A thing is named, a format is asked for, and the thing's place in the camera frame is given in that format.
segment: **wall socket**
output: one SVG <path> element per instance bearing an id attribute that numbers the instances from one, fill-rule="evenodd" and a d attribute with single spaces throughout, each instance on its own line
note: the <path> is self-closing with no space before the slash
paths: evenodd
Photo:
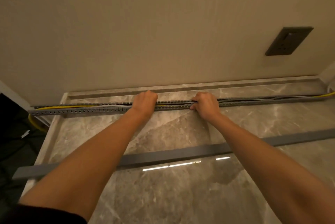
<path id="1" fill-rule="evenodd" d="M 265 55 L 291 55 L 303 42 L 313 27 L 284 27 Z"/>

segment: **person's left hand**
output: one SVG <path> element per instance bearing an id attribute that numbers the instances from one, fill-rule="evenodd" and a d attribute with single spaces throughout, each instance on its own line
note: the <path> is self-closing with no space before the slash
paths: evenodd
<path id="1" fill-rule="evenodd" d="M 131 109 L 149 120 L 155 109 L 157 98 L 158 95 L 152 91 L 142 92 L 136 95 Z"/>

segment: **hand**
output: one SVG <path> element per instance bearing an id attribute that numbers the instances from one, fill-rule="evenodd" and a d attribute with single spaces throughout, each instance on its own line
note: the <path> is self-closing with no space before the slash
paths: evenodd
<path id="1" fill-rule="evenodd" d="M 149 120 L 155 109 L 158 95 L 152 91 L 142 92 L 136 95 L 131 110 L 138 112 L 143 119 Z"/>
<path id="2" fill-rule="evenodd" d="M 212 122 L 213 119 L 220 116 L 219 103 L 214 95 L 208 92 L 198 92 L 192 100 L 197 101 L 190 109 L 197 110 L 199 115 L 206 121 Z"/>

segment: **black sleeve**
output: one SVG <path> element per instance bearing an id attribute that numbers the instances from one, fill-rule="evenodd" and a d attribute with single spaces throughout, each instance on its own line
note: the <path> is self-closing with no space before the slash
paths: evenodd
<path id="1" fill-rule="evenodd" d="M 9 223 L 73 223 L 73 224 L 87 224 L 86 220 L 78 214 L 68 213 L 62 210 L 16 205 L 8 213 L 6 213 L 0 220 L 0 224 Z"/>

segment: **forearm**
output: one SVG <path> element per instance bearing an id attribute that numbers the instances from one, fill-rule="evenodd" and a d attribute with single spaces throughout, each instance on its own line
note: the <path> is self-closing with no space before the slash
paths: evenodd
<path id="1" fill-rule="evenodd" d="M 304 167 L 225 116 L 210 123 L 222 133 L 282 222 L 322 223 L 334 218 L 329 216 L 335 203 L 333 191 Z"/>
<path id="2" fill-rule="evenodd" d="M 20 203 L 77 213 L 88 221 L 129 141 L 144 121 L 130 109 L 65 158 Z"/>

